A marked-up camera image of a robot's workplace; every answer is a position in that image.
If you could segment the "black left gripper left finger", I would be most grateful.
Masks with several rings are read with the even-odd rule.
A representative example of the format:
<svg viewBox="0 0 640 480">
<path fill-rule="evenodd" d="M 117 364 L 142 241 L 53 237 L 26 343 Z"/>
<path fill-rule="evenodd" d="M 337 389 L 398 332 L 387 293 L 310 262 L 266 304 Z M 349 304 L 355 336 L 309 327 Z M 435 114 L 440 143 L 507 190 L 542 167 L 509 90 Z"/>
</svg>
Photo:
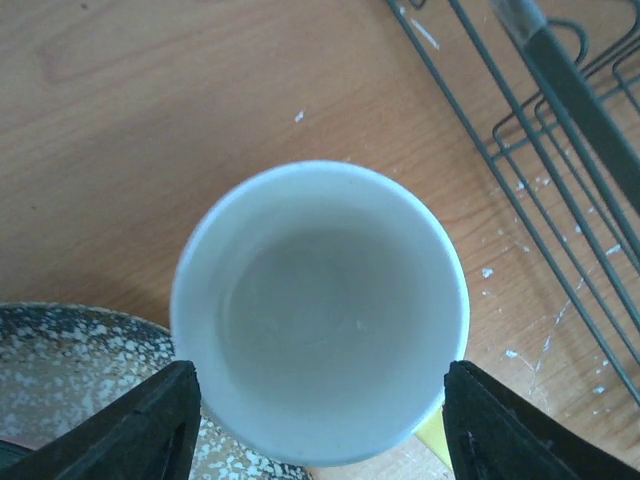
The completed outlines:
<svg viewBox="0 0 640 480">
<path fill-rule="evenodd" d="M 200 420 L 195 366 L 174 361 L 1 477 L 187 479 Z"/>
</svg>

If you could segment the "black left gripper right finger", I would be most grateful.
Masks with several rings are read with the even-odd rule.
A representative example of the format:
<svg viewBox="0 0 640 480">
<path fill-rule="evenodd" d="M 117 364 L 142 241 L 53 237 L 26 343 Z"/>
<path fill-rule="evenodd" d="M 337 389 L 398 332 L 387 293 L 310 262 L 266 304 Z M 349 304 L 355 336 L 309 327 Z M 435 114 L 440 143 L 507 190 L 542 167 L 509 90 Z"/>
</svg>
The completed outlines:
<svg viewBox="0 0 640 480">
<path fill-rule="evenodd" d="M 443 421 L 457 479 L 637 479 L 470 361 L 444 376 Z"/>
</svg>

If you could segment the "yellow mug white inside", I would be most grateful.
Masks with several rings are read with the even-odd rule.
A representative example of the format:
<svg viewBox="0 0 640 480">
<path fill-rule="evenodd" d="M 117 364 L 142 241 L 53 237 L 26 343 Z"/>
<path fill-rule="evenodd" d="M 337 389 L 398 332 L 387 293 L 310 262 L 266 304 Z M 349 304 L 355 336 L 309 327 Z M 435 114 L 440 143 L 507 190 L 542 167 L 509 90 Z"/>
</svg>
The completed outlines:
<svg viewBox="0 0 640 480">
<path fill-rule="evenodd" d="M 170 329 L 206 412 L 265 456 L 336 467 L 416 436 L 449 461 L 466 280 L 437 218 L 380 173 L 302 161 L 231 190 L 183 250 Z"/>
</svg>

